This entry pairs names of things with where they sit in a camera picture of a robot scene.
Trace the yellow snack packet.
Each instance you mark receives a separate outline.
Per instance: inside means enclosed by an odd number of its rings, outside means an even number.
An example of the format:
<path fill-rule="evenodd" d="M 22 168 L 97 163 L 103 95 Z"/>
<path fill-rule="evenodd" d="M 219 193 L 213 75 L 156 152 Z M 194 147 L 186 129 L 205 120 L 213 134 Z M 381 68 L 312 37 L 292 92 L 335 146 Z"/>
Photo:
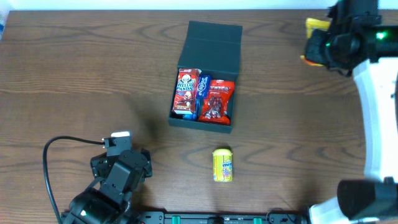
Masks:
<path fill-rule="evenodd" d="M 320 30 L 326 31 L 326 30 L 328 30 L 329 26 L 330 26 L 330 21 L 321 21 L 318 19 L 308 17 L 305 21 L 307 39 L 311 38 L 312 32 L 315 29 L 320 29 Z M 310 66 L 322 67 L 322 65 L 319 63 L 315 63 L 315 62 L 311 62 L 311 61 L 307 60 L 304 55 L 301 55 L 300 58 L 306 64 L 308 64 Z"/>

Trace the blue Oreo cookie pack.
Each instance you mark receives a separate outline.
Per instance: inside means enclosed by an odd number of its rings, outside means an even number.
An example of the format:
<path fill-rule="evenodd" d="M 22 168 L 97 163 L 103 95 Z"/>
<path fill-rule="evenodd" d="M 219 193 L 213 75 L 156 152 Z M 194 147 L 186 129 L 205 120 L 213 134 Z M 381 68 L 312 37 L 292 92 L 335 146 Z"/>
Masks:
<path fill-rule="evenodd" d="M 195 112 L 193 114 L 185 114 L 183 115 L 184 120 L 196 121 L 198 118 L 198 112 L 200 109 L 200 100 L 196 100 L 195 102 Z"/>

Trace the red cookie carton box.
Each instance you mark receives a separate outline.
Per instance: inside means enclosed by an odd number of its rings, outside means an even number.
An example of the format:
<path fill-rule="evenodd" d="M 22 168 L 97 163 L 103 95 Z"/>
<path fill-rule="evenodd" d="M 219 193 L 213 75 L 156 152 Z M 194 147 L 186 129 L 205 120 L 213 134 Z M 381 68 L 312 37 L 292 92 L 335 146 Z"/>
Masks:
<path fill-rule="evenodd" d="M 197 68 L 180 68 L 172 111 L 175 114 L 193 115 L 196 112 L 197 86 L 201 70 Z"/>

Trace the yellow Mentos gum bottle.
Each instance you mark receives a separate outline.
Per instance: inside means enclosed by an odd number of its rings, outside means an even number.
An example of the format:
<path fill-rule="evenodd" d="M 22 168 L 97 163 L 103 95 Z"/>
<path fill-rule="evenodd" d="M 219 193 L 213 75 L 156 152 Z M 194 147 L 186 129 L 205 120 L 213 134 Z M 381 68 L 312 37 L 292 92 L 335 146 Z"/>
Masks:
<path fill-rule="evenodd" d="M 213 155 L 213 180 L 215 182 L 233 181 L 233 153 L 229 149 L 216 149 Z"/>

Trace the red Hacks candy bag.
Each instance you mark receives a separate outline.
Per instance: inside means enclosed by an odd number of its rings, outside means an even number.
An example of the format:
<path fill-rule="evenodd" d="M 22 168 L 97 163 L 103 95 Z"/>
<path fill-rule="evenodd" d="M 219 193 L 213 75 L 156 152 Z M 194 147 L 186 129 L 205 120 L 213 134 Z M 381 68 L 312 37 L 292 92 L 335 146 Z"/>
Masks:
<path fill-rule="evenodd" d="M 204 100 L 199 122 L 230 125 L 228 103 L 235 89 L 235 82 L 212 80 L 208 98 Z"/>

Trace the blue Eclipse mints box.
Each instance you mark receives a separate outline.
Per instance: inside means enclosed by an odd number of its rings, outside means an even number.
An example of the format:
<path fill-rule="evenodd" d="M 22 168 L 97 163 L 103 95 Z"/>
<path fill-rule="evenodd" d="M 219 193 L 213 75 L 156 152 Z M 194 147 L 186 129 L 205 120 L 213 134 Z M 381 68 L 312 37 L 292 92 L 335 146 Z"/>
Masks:
<path fill-rule="evenodd" d="M 209 75 L 201 75 L 197 85 L 197 99 L 207 99 L 210 90 L 212 77 Z"/>

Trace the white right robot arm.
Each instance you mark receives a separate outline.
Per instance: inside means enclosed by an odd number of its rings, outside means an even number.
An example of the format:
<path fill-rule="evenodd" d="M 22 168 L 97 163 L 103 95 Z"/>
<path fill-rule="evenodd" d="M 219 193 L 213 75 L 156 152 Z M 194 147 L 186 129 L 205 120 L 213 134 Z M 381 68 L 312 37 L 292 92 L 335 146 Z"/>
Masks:
<path fill-rule="evenodd" d="M 338 1 L 328 19 L 306 21 L 302 59 L 352 78 L 363 112 L 364 179 L 342 180 L 337 195 L 312 205 L 309 223 L 374 223 L 397 218 L 397 27 L 377 1 Z"/>

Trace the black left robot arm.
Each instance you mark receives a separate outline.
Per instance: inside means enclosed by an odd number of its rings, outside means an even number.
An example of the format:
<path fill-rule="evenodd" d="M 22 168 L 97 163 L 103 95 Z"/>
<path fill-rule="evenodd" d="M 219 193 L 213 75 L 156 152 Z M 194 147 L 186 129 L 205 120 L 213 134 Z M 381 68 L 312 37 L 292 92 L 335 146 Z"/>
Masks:
<path fill-rule="evenodd" d="M 97 177 L 62 213 L 62 223 L 139 223 L 139 212 L 131 208 L 137 186 L 152 176 L 150 152 L 123 151 L 107 178 Z"/>

